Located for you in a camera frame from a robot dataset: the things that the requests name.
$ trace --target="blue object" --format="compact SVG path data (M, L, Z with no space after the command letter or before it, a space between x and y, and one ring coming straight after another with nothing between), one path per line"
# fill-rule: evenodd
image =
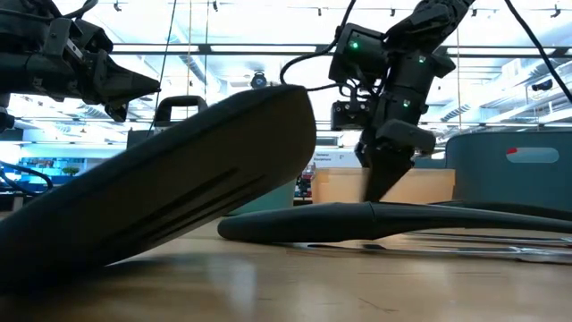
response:
M572 211L572 131L463 134L446 161L454 199Z
M294 205L296 181L288 182L282 187L266 193L264 196L250 201L248 204L233 210L229 216L247 214L262 210L291 208Z

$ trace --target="table surface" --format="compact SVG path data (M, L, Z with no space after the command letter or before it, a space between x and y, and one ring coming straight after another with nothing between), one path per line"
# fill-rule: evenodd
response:
M1 321L569 321L572 266L221 240L216 222L85 279L0 298Z

